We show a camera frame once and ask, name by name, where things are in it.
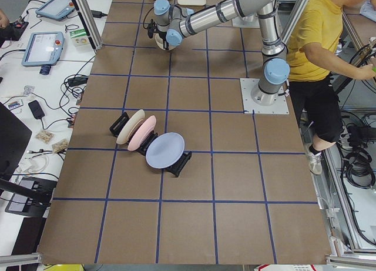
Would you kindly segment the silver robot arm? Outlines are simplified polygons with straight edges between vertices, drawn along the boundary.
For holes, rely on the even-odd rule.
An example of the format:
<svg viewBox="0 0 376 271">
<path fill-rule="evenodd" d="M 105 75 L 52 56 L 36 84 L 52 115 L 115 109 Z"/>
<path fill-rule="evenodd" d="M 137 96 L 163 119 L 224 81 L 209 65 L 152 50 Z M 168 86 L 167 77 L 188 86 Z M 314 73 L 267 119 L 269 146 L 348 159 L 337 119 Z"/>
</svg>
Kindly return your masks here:
<svg viewBox="0 0 376 271">
<path fill-rule="evenodd" d="M 262 106 L 270 106 L 276 101 L 290 73 L 286 62 L 287 47 L 278 27 L 276 0 L 223 0 L 197 12 L 172 5 L 168 0 L 156 0 L 153 13 L 154 17 L 146 27 L 147 35 L 149 38 L 158 35 L 165 50 L 220 23 L 256 14 L 263 43 L 263 74 L 252 89 L 251 97 Z"/>
</svg>

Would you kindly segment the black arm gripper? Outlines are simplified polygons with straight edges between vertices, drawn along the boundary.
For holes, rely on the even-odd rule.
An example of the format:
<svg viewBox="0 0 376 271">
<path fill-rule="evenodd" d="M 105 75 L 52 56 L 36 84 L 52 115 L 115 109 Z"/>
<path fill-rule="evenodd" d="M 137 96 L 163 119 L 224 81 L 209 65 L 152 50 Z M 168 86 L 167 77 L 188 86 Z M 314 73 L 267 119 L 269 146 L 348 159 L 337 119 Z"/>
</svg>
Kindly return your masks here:
<svg viewBox="0 0 376 271">
<path fill-rule="evenodd" d="M 166 39 L 166 35 L 167 35 L 167 33 L 166 32 L 161 32 L 161 31 L 159 31 L 158 33 L 156 33 L 156 34 L 158 34 L 164 41 L 166 41 L 167 42 L 167 39 Z"/>
</svg>

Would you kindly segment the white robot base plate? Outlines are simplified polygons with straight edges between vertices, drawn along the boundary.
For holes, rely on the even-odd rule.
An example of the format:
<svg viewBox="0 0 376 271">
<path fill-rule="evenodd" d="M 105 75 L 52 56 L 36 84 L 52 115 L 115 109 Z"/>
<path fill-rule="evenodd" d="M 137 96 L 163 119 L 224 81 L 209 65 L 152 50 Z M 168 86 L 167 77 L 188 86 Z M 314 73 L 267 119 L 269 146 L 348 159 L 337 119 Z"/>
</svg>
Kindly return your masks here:
<svg viewBox="0 0 376 271">
<path fill-rule="evenodd" d="M 243 111 L 246 114 L 288 115 L 289 109 L 283 86 L 269 95 L 259 90 L 258 78 L 240 78 Z"/>
</svg>

